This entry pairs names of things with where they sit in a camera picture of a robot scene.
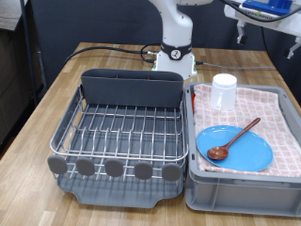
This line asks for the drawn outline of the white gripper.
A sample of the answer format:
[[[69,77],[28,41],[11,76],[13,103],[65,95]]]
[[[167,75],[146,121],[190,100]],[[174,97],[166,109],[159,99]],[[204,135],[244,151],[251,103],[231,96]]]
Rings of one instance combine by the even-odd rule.
[[[227,17],[231,19],[239,20],[239,22],[237,23],[238,44],[244,45],[246,43],[247,35],[245,34],[244,31],[244,27],[246,23],[255,24],[265,28],[270,28],[294,36],[301,36],[301,13],[300,12],[296,12],[295,14],[285,19],[281,19],[278,22],[271,22],[271,23],[257,22],[255,20],[247,18],[245,15],[243,15],[240,12],[237,12],[234,8],[231,8],[228,5],[225,5],[224,13]],[[300,46],[301,46],[301,38],[296,37],[295,44],[286,51],[286,58],[291,59],[293,57],[294,51],[297,50]]]

